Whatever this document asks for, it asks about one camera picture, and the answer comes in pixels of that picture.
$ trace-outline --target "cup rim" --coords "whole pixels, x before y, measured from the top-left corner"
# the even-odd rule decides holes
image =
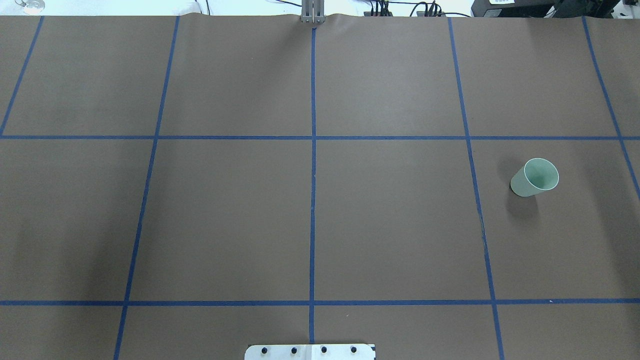
[[[536,185],[534,185],[534,184],[531,182],[531,180],[529,180],[529,176],[527,176],[527,165],[528,165],[530,162],[534,161],[534,160],[542,160],[542,161],[546,161],[546,162],[547,162],[549,165],[551,165],[551,166],[554,168],[554,170],[556,171],[556,174],[557,174],[556,183],[555,183],[553,186],[551,186],[550,188],[539,188],[539,187],[537,187]],[[553,190],[553,189],[555,189],[555,188],[556,188],[556,186],[558,186],[558,183],[560,182],[560,173],[558,172],[558,169],[556,168],[556,166],[555,166],[551,161],[549,161],[549,160],[547,160],[547,159],[543,159],[543,158],[533,158],[533,159],[529,159],[529,160],[524,164],[524,178],[525,178],[525,179],[527,180],[527,182],[528,182],[531,186],[533,186],[534,188],[536,188],[536,189],[538,189],[538,190],[542,190],[542,191],[547,192],[547,191],[549,191],[549,190]]]

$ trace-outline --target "metal plate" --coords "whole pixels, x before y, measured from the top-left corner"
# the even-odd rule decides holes
[[[268,359],[375,360],[376,346],[368,344],[252,345],[244,353],[244,360]]]

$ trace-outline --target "paper cup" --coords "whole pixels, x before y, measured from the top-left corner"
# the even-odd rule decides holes
[[[511,189],[527,197],[555,188],[559,179],[558,170],[549,160],[533,158],[511,178]]]

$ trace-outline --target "black cable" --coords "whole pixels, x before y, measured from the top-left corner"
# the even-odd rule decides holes
[[[466,17],[471,17],[471,16],[467,15],[466,13],[437,13],[434,16],[440,16],[440,15],[462,15],[462,16],[466,16]]]
[[[421,2],[417,3],[417,4],[413,7],[413,10],[411,10],[411,14],[409,14],[409,17],[412,17],[412,16],[413,16],[413,13],[414,13],[415,9],[417,9],[417,8],[418,8],[418,6],[420,6],[420,5],[424,5],[424,12],[427,12],[427,9],[428,9],[429,4],[425,3],[424,1],[421,1]]]
[[[200,7],[200,4],[198,4],[198,10],[200,10],[200,13],[202,13],[202,8]]]
[[[380,16],[389,16],[388,6],[389,3],[387,3],[385,0],[380,1]]]
[[[290,3],[290,2],[284,1],[284,0],[276,0],[276,1],[278,1],[279,3],[283,3],[283,4],[289,4],[289,5],[297,6],[298,8],[302,7],[302,5],[298,5],[296,3]]]
[[[436,4],[436,2],[432,2],[431,6],[429,6],[429,12],[425,12],[424,16],[435,16],[437,13],[442,12],[442,8],[440,5]]]
[[[419,3],[405,3],[403,1],[387,1],[388,3],[392,3],[392,4],[407,4],[407,5],[416,5]]]

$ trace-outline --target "blue tape line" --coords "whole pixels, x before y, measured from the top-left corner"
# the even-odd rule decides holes
[[[311,140],[311,136],[161,135],[160,140]]]
[[[136,239],[133,243],[133,251],[131,254],[131,263],[129,264],[129,275],[127,277],[127,287],[124,295],[124,304],[122,306],[122,313],[120,314],[120,325],[118,326],[118,337],[116,339],[116,347],[113,352],[113,359],[118,360],[120,357],[120,346],[122,345],[122,336],[124,334],[124,325],[127,320],[127,309],[129,306],[129,297],[131,296],[131,284],[133,282],[133,273],[136,269],[136,259],[138,257],[138,247],[140,245],[140,235],[142,233],[142,221],[145,217],[145,208],[147,207],[147,197],[149,194],[149,186],[151,184],[151,175],[154,169],[154,162],[156,160],[156,149],[158,145],[158,137],[160,135],[160,126],[162,124],[162,115],[164,111],[164,101],[166,99],[166,90],[169,86],[169,77],[171,76],[171,65],[173,62],[173,52],[175,50],[175,41],[178,36],[178,26],[180,24],[180,17],[175,17],[175,25],[173,27],[173,38],[171,41],[171,49],[169,50],[169,61],[166,66],[166,73],[164,75],[164,85],[162,90],[162,97],[160,98],[160,108],[158,109],[158,118],[156,122],[156,132],[154,135],[154,143],[151,147],[151,156],[149,157],[149,166],[147,169],[147,178],[145,180],[145,191],[142,195],[142,204],[140,205],[140,215],[138,217],[138,228],[136,230]]]
[[[0,306],[123,306],[124,301],[0,300]],[[307,300],[132,300],[137,307],[309,306]],[[311,306],[464,306],[464,305],[640,304],[640,298],[475,299],[475,300],[315,300]]]
[[[486,277],[489,284],[489,294],[491,300],[495,300],[495,289],[493,288],[493,275],[491,271],[491,261],[489,259],[489,246],[486,242],[486,231],[484,230],[484,217],[482,214],[482,204],[480,202],[480,192],[478,190],[478,183],[476,178],[476,165],[474,163],[473,150],[471,148],[471,137],[469,133],[469,126],[467,122],[467,110],[465,107],[465,98],[462,92],[462,82],[460,80],[460,66],[458,65],[458,54],[456,52],[456,40],[453,33],[453,24],[451,18],[447,18],[449,23],[449,36],[451,38],[451,51],[453,53],[453,65],[456,71],[456,82],[458,83],[458,97],[460,98],[460,110],[462,112],[462,123],[465,128],[465,136],[467,138],[467,153],[469,156],[469,166],[471,168],[471,179],[474,184],[474,193],[476,196],[476,208],[478,216],[480,218],[480,227],[482,229],[482,241],[484,246],[484,266],[486,268]],[[504,349],[502,346],[502,333],[500,331],[500,320],[498,318],[498,307],[493,304],[493,325],[495,327],[495,337],[498,344],[498,355],[500,360],[504,360]]]
[[[3,135],[7,140],[152,140],[153,135]]]
[[[317,136],[318,140],[464,140],[464,136]]]
[[[604,80],[602,79],[602,74],[600,73],[600,67],[598,66],[598,61],[596,60],[596,53],[594,52],[593,44],[591,43],[591,35],[589,34],[589,26],[587,25],[587,18],[584,16],[582,17],[582,26],[584,27],[584,34],[587,36],[587,45],[589,46],[589,52],[591,53],[591,61],[593,61],[593,67],[596,70],[596,75],[598,76],[598,81],[600,82],[600,88],[602,88],[604,99],[607,102],[607,108],[609,109],[609,114],[611,115],[611,121],[613,121],[613,127],[616,128],[616,134],[618,134],[620,147],[622,148],[622,153],[625,156],[625,161],[627,162],[627,168],[629,169],[629,174],[631,175],[631,180],[633,180],[634,186],[636,188],[636,195],[638,196],[638,199],[640,199],[640,186],[638,186],[636,173],[634,172],[634,168],[631,165],[631,160],[629,159],[629,154],[627,153],[627,147],[625,146],[625,141],[622,137],[622,132],[620,131],[618,120],[616,119],[616,114],[613,111],[613,106],[611,105],[611,99],[609,98],[607,87],[604,85]]]
[[[471,140],[617,140],[617,136],[470,136]]]
[[[497,305],[551,305],[551,304],[640,304],[640,299],[502,299]]]
[[[0,306],[122,306],[122,301],[0,300]]]
[[[316,300],[316,306],[491,305],[491,300]]]
[[[153,140],[154,135],[0,135],[7,140]],[[611,141],[619,140],[618,136],[520,136],[520,135],[472,135],[471,140],[584,140]],[[313,136],[305,135],[160,135],[159,140],[313,140]],[[316,136],[316,140],[466,140],[463,135],[382,135],[382,136]],[[624,140],[640,140],[640,136],[623,136]]]
[[[130,301],[129,306],[308,306],[307,300]]]
[[[315,342],[316,297],[316,28],[311,29],[311,209],[309,232],[309,343]]]
[[[40,34],[40,29],[42,29],[43,22],[44,22],[44,16],[41,16],[40,21],[38,21],[38,27],[36,28],[36,32],[35,34],[33,34],[33,39],[31,40],[31,46],[29,46],[29,51],[27,52],[27,56],[24,59],[24,63],[22,64],[20,75],[18,75],[18,81],[16,81],[15,87],[13,88],[13,93],[11,94],[9,105],[6,107],[6,112],[4,113],[4,119],[2,120],[2,125],[0,125],[0,135],[4,133],[4,128],[6,127],[6,123],[9,121],[9,114],[11,113],[13,102],[15,101],[15,97],[18,95],[18,90],[20,89],[20,84],[22,83],[22,77],[24,77],[24,72],[27,70],[27,65],[29,64],[29,60],[31,59],[33,48],[36,46],[36,41],[38,40],[38,35]]]

